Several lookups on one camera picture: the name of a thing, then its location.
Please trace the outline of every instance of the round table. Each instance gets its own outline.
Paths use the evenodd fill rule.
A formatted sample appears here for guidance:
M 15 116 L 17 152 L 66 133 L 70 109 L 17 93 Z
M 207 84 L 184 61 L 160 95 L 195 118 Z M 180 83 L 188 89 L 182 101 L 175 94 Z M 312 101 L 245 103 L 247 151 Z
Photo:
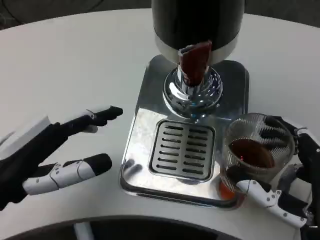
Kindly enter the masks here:
M 228 59 L 250 73 L 249 112 L 281 115 L 320 136 L 320 30 L 245 14 Z M 131 196 L 119 171 L 145 67 L 159 54 L 150 9 L 94 12 L 0 31 L 0 136 L 36 113 L 61 122 L 106 103 L 124 114 L 96 134 L 80 133 L 45 163 L 108 153 L 112 169 L 82 183 L 27 196 L 0 212 L 0 239 L 59 223 L 154 216 L 197 223 L 240 239 L 291 240 L 295 229 L 250 200 L 236 210 Z

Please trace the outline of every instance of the metal plate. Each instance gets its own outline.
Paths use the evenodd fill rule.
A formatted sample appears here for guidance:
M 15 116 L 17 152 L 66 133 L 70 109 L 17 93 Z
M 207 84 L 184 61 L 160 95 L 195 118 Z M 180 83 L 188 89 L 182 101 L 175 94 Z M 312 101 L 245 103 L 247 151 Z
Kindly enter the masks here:
M 219 193 L 222 143 L 231 120 L 248 112 L 249 74 L 235 61 L 225 60 L 214 65 L 223 83 L 220 106 L 207 117 L 186 119 L 172 113 L 164 101 L 164 81 L 175 67 L 162 55 L 155 56 L 147 65 L 123 156 L 121 186 L 127 193 L 137 196 L 211 207 L 234 207 L 237 198 L 225 200 Z M 186 179 L 153 170 L 150 159 L 154 152 L 157 124 L 161 120 L 214 129 L 213 163 L 208 179 Z
M 206 180 L 210 177 L 214 130 L 197 124 L 163 120 L 150 159 L 155 173 Z

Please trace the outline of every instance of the drip tray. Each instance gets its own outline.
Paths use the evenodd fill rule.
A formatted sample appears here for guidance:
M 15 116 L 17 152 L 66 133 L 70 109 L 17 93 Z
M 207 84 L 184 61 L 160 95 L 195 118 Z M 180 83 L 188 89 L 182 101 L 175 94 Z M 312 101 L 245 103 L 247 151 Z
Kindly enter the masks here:
M 214 130 L 162 120 L 157 125 L 149 167 L 155 174 L 207 180 L 213 164 Z

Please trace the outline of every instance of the cable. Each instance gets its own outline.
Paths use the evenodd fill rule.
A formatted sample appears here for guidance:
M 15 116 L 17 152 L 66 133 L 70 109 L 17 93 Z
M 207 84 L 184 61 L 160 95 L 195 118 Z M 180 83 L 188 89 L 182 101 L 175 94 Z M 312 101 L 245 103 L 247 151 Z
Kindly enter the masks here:
M 5 29 L 5 27 L 6 27 L 7 19 L 2 13 L 0 13 L 0 16 L 3 19 L 3 24 L 2 24 L 3 27 L 1 27 L 1 25 L 0 25 L 0 30 L 2 30 L 2 29 Z
M 1 0 L 2 2 L 2 6 L 4 7 L 4 9 L 8 12 L 8 14 L 14 19 L 16 20 L 19 24 L 25 24 L 25 22 L 20 21 L 18 18 L 16 18 L 11 12 L 10 10 L 7 8 L 7 5 L 5 4 L 5 0 Z
M 93 5 L 92 7 L 90 7 L 87 11 L 85 11 L 86 13 L 91 12 L 92 10 L 94 10 L 95 8 L 97 8 L 98 6 L 100 6 L 105 0 L 100 0 L 98 1 L 95 5 Z
M 104 2 L 104 0 L 100 0 L 98 1 L 95 5 L 93 5 L 92 7 L 90 7 L 88 10 L 85 11 L 85 13 L 89 13 L 91 12 L 92 10 L 94 10 L 95 8 L 97 8 L 98 6 L 100 6 L 102 3 Z M 12 12 L 8 9 L 6 3 L 5 3 L 5 0 L 1 0 L 1 3 L 4 7 L 4 9 L 8 12 L 8 14 L 14 19 L 16 20 L 19 24 L 26 24 L 26 22 L 24 21 L 21 21 L 20 19 L 18 19 L 15 15 L 12 14 Z

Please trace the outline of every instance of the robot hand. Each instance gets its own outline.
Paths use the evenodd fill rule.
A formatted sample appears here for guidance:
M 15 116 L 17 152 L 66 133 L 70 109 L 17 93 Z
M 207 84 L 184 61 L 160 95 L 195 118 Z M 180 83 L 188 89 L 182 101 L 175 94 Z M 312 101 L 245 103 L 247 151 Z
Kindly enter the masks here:
M 275 191 L 272 190 L 270 184 L 253 179 L 237 166 L 229 168 L 227 176 L 236 183 L 237 187 L 269 212 L 292 226 L 301 228 L 301 232 L 314 233 L 320 223 L 320 212 L 318 212 L 320 211 L 320 143 L 306 127 L 280 116 L 273 118 L 281 122 L 292 134 L 295 154 L 298 155 L 302 164 L 288 166 L 280 177 Z M 276 127 L 268 134 L 281 140 L 282 133 Z M 296 178 L 311 184 L 311 204 L 289 194 L 290 185 Z
M 63 124 L 52 124 L 41 116 L 0 140 L 0 211 L 10 202 L 19 203 L 26 195 L 55 191 L 108 171 L 112 162 L 105 153 L 39 166 L 68 137 L 79 132 L 97 131 L 122 115 L 115 106 L 87 109 Z

